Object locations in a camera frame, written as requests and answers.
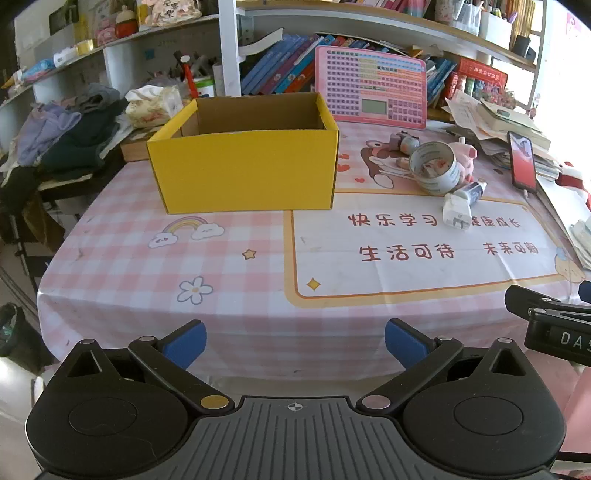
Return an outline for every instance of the shelf bracket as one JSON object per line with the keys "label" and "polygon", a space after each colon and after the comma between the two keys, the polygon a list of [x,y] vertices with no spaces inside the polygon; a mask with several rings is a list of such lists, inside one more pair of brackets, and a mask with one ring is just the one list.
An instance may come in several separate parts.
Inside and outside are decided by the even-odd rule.
{"label": "shelf bracket", "polygon": [[240,45],[250,45],[255,39],[255,19],[254,17],[241,16],[238,17],[238,38]]}

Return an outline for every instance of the tube of cream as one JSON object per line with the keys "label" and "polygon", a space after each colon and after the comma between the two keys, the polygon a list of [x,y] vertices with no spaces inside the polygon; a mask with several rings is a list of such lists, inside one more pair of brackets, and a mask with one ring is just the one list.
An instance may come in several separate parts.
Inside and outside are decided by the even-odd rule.
{"label": "tube of cream", "polygon": [[461,189],[457,189],[453,194],[467,200],[469,205],[474,205],[484,194],[485,188],[485,181],[473,181]]}

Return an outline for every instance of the phone screen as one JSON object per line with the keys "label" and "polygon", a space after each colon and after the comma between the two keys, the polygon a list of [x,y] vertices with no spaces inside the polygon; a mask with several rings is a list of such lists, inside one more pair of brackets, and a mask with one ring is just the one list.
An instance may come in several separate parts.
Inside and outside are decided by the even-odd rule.
{"label": "phone screen", "polygon": [[511,171],[513,185],[531,192],[536,190],[534,152],[531,141],[527,137],[513,132],[508,133],[511,147]]}

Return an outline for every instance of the star print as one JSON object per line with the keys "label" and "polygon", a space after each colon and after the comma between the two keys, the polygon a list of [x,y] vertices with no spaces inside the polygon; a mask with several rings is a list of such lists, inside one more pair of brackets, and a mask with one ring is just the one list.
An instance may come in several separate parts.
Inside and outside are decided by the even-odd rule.
{"label": "star print", "polygon": [[244,257],[244,260],[251,260],[251,259],[255,258],[255,254],[256,254],[256,250],[251,250],[250,248],[248,250],[246,250],[245,252],[242,252],[242,256]]}
{"label": "star print", "polygon": [[322,283],[317,281],[315,278],[312,278],[312,280],[310,280],[306,285],[308,285],[312,290],[316,290],[322,285]]}

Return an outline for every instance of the crosshair marking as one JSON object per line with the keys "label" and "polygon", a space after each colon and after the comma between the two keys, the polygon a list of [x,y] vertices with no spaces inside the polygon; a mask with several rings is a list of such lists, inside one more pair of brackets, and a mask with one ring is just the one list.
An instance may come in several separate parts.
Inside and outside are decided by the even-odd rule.
{"label": "crosshair marking", "polygon": [[298,402],[293,402],[290,403],[287,408],[289,408],[291,411],[300,411],[302,408],[305,408],[305,406],[303,406],[301,403]]}

